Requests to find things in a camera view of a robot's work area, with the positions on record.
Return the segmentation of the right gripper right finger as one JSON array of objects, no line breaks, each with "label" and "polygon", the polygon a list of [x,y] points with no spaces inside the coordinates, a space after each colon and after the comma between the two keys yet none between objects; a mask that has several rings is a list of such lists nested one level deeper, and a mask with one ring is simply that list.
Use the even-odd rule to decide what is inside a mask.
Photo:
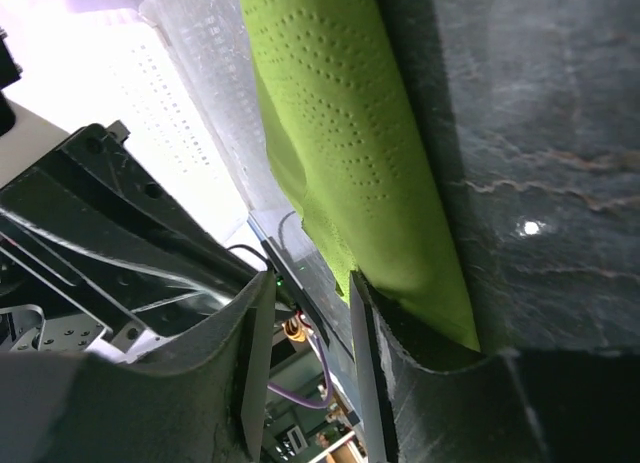
[{"label": "right gripper right finger", "polygon": [[484,356],[402,310],[359,273],[350,311],[372,462],[635,462],[639,352]]}]

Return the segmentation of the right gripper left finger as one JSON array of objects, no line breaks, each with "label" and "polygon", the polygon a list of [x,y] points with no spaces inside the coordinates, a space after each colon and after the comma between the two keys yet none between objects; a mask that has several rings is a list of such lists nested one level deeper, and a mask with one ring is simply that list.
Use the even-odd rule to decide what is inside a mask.
[{"label": "right gripper left finger", "polygon": [[93,353],[1,357],[5,462],[255,462],[276,279],[133,364]]}]

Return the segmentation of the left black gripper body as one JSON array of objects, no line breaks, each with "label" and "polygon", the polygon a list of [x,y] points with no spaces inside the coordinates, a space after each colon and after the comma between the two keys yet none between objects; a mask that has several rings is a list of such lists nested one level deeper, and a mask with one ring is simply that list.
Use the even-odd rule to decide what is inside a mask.
[{"label": "left black gripper body", "polygon": [[182,333],[255,270],[204,231],[126,150],[127,128],[77,130],[1,191],[1,250],[129,350]]}]

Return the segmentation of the green paper napkin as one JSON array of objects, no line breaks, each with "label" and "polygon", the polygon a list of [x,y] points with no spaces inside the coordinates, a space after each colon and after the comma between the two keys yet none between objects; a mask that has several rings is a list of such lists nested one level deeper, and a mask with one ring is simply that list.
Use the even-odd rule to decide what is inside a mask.
[{"label": "green paper napkin", "polygon": [[376,0],[240,0],[271,171],[347,298],[353,272],[480,346]]}]

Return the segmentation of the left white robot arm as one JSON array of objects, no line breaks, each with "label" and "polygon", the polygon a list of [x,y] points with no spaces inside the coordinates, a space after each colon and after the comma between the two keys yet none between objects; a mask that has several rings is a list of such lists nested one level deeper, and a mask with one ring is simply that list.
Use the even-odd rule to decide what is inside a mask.
[{"label": "left white robot arm", "polygon": [[120,122],[71,134],[1,102],[1,347],[128,351],[217,312],[255,270],[125,148]]}]

